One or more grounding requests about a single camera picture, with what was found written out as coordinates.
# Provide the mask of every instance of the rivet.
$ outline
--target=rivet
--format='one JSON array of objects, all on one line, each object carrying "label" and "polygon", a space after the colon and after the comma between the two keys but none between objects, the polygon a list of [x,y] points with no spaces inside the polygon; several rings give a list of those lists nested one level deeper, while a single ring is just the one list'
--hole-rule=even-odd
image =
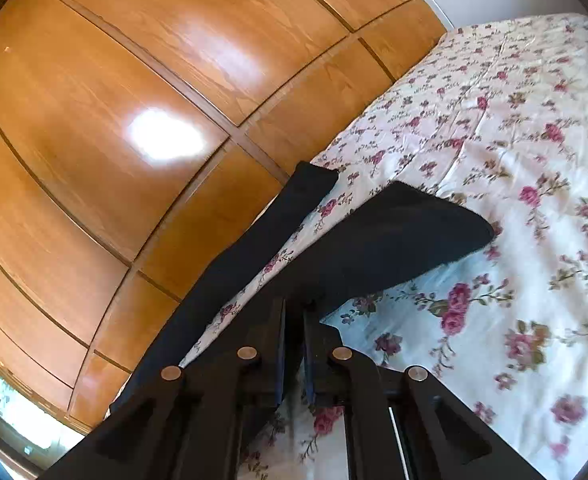
[{"label": "rivet", "polygon": [[351,359],[351,356],[353,354],[349,348],[346,348],[344,346],[338,346],[333,349],[333,352],[331,352],[331,355],[333,355],[339,361],[346,361],[348,359]]},{"label": "rivet", "polygon": [[407,375],[410,379],[421,382],[427,379],[427,370],[422,366],[412,366],[407,372]]},{"label": "rivet", "polygon": [[236,355],[238,355],[238,357],[241,359],[248,361],[250,359],[254,359],[258,355],[258,350],[253,346],[243,346],[238,349]]},{"label": "rivet", "polygon": [[161,377],[166,381],[175,381],[181,376],[181,372],[178,366],[167,366],[161,371]]}]

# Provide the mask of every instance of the bed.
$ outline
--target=bed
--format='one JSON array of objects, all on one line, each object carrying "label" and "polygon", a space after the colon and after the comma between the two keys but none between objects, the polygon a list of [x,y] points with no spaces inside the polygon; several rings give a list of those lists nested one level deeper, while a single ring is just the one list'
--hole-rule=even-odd
[{"label": "bed", "polygon": [[[542,475],[573,478],[588,460],[588,18],[446,34],[312,162],[338,169],[338,183],[181,365],[298,253],[401,180],[477,212],[496,239],[325,323],[381,366],[426,367]],[[239,478],[347,479],[341,410],[290,393]]]}]

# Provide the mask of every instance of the black fabric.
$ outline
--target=black fabric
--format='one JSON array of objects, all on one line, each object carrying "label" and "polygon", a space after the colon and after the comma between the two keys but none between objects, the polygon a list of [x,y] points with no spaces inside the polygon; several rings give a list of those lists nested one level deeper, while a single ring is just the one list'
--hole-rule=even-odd
[{"label": "black fabric", "polygon": [[177,365],[185,357],[225,302],[261,272],[337,180],[336,171],[298,163],[263,215],[207,266],[156,335],[112,410],[162,368]]},{"label": "black fabric", "polygon": [[[456,261],[493,237],[491,226],[476,213],[394,182],[267,282],[187,370],[205,373],[223,352],[260,345],[252,328],[267,322],[274,298],[285,298],[287,391],[302,358],[302,306],[314,303],[320,316],[325,316],[350,298],[407,282]],[[246,416],[243,444],[272,413],[255,410]]]}]

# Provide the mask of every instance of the black plastic part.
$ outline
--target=black plastic part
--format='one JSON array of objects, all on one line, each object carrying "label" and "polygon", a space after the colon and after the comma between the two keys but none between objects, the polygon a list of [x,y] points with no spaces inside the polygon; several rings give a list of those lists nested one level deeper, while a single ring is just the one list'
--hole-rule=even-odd
[{"label": "black plastic part", "polygon": [[[355,350],[334,357],[340,333],[314,310],[302,326],[310,402],[345,406],[350,480],[542,480],[429,372],[414,381]],[[255,357],[227,352],[206,373],[157,378],[40,480],[233,480],[245,412],[282,401],[286,328],[279,300],[248,334]]]}]

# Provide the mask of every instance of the pink rose print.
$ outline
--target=pink rose print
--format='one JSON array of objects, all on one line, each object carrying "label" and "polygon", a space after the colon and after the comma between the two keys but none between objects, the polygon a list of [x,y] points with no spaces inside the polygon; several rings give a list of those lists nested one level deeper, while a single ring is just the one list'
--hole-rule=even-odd
[{"label": "pink rose print", "polygon": [[492,244],[484,251],[483,254],[487,256],[488,261],[492,262],[500,258],[502,253],[498,250],[498,248],[495,245]]},{"label": "pink rose print", "polygon": [[518,382],[508,373],[498,374],[494,377],[494,380],[498,383],[499,390],[510,390],[511,387]]},{"label": "pink rose print", "polygon": [[376,351],[382,351],[387,356],[392,356],[401,351],[401,342],[403,338],[397,335],[392,335],[389,332],[379,335],[374,343],[376,344]]},{"label": "pink rose print", "polygon": [[477,415],[488,426],[493,422],[493,418],[496,415],[491,406],[485,406],[482,402],[476,402],[474,404],[474,414]]},{"label": "pink rose print", "polygon": [[425,174],[425,178],[431,178],[434,176],[434,168],[436,168],[438,164],[431,160],[430,162],[425,162],[420,168],[419,171]]},{"label": "pink rose print", "polygon": [[493,229],[496,236],[500,236],[502,234],[503,228],[499,221],[496,220],[495,222],[492,222],[491,228]]},{"label": "pink rose print", "polygon": [[321,214],[321,218],[325,218],[328,214],[333,211],[334,207],[336,206],[337,200],[332,198],[327,204],[322,206],[318,212]]},{"label": "pink rose print", "polygon": [[480,274],[474,278],[474,289],[480,288],[481,285],[489,285],[490,284],[490,275],[489,273]]},{"label": "pink rose print", "polygon": [[331,433],[334,423],[343,415],[342,406],[333,408],[317,408],[314,417],[314,431],[318,436],[325,436]]},{"label": "pink rose print", "polygon": [[554,87],[555,92],[566,92],[567,91],[567,81],[563,79]]},{"label": "pink rose print", "polygon": [[578,424],[587,415],[587,410],[584,406],[586,400],[585,397],[570,395],[562,396],[556,400],[556,403],[551,408],[555,422],[571,424],[572,426]]},{"label": "pink rose print", "polygon": [[570,438],[567,435],[563,435],[560,442],[550,444],[549,447],[552,450],[554,460],[560,462],[567,456],[567,453],[570,452]]},{"label": "pink rose print", "polygon": [[588,267],[588,254],[585,251],[583,251],[583,250],[578,251],[578,260],[580,262],[584,262]]},{"label": "pink rose print", "polygon": [[464,329],[464,314],[459,312],[448,312],[440,321],[440,327],[445,335],[456,335]]},{"label": "pink rose print", "polygon": [[374,155],[371,158],[371,161],[374,163],[374,165],[380,164],[380,161],[383,160],[384,154],[385,154],[385,150],[380,150],[379,152],[376,152],[376,155]]},{"label": "pink rose print", "polygon": [[223,320],[234,311],[235,307],[236,303],[230,303],[220,309],[220,324],[222,324]]},{"label": "pink rose print", "polygon": [[276,265],[277,261],[279,260],[279,256],[276,254],[276,256],[274,256],[268,263],[267,265],[263,268],[263,274],[267,274],[269,272],[272,272],[272,270],[274,269],[274,266]]},{"label": "pink rose print", "polygon": [[464,137],[455,137],[454,139],[449,139],[445,141],[445,145],[453,148],[455,150],[459,150],[462,148],[462,144],[464,143]]},{"label": "pink rose print", "polygon": [[349,182],[349,184],[347,184],[347,187],[351,187],[354,184],[354,181],[360,176],[360,173],[358,171],[355,171],[354,173],[351,173],[349,175],[347,175],[347,181]]},{"label": "pink rose print", "polygon": [[531,207],[538,207],[540,205],[540,196],[538,195],[538,189],[535,187],[523,187],[523,189],[520,191],[520,196],[518,199]]},{"label": "pink rose print", "polygon": [[544,126],[544,134],[543,137],[545,139],[549,139],[551,142],[563,142],[565,140],[565,136],[562,134],[562,131],[556,124],[547,123]]},{"label": "pink rose print", "polygon": [[469,308],[472,291],[466,283],[456,283],[447,296],[448,312],[464,314]]},{"label": "pink rose print", "polygon": [[505,346],[509,348],[507,357],[515,359],[520,367],[528,367],[534,361],[534,337],[527,334],[519,334],[509,330],[506,335]]}]

